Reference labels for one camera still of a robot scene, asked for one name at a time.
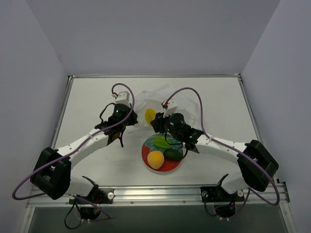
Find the yellow-green fake fruit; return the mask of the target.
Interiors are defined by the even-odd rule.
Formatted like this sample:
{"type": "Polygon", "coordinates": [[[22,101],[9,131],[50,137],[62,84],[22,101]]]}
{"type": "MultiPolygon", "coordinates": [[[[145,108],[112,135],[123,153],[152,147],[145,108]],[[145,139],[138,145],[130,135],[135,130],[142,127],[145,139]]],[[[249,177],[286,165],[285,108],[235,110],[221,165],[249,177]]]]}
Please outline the yellow-green fake fruit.
{"type": "Polygon", "coordinates": [[[153,144],[159,148],[163,148],[163,149],[169,149],[172,147],[172,145],[170,145],[168,142],[166,142],[165,137],[163,136],[158,136],[155,137],[153,140],[153,144]]]}

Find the yellow fake starfruit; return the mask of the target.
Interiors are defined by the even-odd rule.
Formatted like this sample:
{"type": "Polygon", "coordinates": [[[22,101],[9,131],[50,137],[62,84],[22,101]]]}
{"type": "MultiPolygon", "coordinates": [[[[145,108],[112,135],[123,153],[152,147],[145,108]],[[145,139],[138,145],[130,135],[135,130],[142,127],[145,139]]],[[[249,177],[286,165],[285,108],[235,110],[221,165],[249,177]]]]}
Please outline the yellow fake starfruit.
{"type": "Polygon", "coordinates": [[[156,111],[154,109],[148,108],[145,111],[145,120],[149,126],[151,126],[151,122],[155,120],[156,111]]]}

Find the dark green fake avocado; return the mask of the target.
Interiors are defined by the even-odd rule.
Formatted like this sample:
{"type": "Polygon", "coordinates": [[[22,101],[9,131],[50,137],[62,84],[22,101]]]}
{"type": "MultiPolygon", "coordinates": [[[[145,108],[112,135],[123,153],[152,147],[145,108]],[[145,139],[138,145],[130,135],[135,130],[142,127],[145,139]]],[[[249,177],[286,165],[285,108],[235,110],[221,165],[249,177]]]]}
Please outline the dark green fake avocado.
{"type": "Polygon", "coordinates": [[[166,159],[172,161],[180,161],[184,158],[183,154],[175,149],[167,149],[163,152],[166,159]]]}

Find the white translucent plastic bag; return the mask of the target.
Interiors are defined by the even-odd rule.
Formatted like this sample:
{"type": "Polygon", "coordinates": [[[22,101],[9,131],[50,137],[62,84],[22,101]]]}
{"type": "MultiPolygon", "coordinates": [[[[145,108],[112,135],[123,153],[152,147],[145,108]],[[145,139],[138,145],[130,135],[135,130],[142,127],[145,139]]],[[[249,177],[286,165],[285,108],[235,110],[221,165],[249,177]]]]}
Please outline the white translucent plastic bag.
{"type": "MultiPolygon", "coordinates": [[[[156,112],[163,113],[165,109],[161,106],[162,102],[176,90],[176,88],[173,88],[171,85],[167,84],[154,90],[143,90],[136,95],[134,112],[138,115],[138,124],[134,127],[150,127],[145,119],[145,111],[147,109],[153,109],[156,112]]],[[[200,118],[198,104],[182,93],[176,94],[173,97],[173,100],[175,100],[177,104],[176,112],[183,114],[186,123],[192,127],[198,126],[200,118]]]]}

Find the orange fake fruit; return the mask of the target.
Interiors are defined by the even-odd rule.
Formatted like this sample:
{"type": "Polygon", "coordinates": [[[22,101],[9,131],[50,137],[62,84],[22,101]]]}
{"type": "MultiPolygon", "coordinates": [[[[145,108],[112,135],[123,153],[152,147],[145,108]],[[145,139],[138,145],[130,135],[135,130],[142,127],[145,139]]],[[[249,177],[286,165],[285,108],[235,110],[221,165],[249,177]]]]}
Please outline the orange fake fruit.
{"type": "Polygon", "coordinates": [[[165,158],[162,152],[152,151],[147,156],[147,162],[154,170],[158,170],[164,164],[165,158]]]}

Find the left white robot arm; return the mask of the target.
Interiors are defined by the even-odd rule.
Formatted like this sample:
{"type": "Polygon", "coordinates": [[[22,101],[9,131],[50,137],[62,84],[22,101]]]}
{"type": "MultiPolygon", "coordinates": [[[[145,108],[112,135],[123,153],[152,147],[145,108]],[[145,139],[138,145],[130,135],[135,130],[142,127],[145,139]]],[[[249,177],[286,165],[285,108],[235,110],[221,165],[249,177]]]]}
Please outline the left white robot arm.
{"type": "Polygon", "coordinates": [[[137,124],[131,104],[116,103],[107,121],[102,120],[87,135],[58,149],[45,148],[35,165],[30,181],[51,199],[77,195],[86,203],[98,197],[98,185],[88,177],[75,178],[71,170],[93,152],[122,140],[127,126],[137,124]]]}

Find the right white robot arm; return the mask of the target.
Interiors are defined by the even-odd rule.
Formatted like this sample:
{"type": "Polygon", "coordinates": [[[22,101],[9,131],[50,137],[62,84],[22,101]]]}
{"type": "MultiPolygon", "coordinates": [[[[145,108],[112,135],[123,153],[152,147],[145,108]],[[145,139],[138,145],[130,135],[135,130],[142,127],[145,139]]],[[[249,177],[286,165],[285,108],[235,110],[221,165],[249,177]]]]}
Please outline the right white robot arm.
{"type": "Polygon", "coordinates": [[[279,169],[278,162],[261,142],[232,142],[207,135],[188,125],[181,113],[170,116],[156,113],[150,124],[156,133],[169,133],[189,151],[209,154],[238,165],[239,171],[228,174],[216,187],[216,196],[221,200],[229,199],[242,189],[265,191],[279,169]]]}

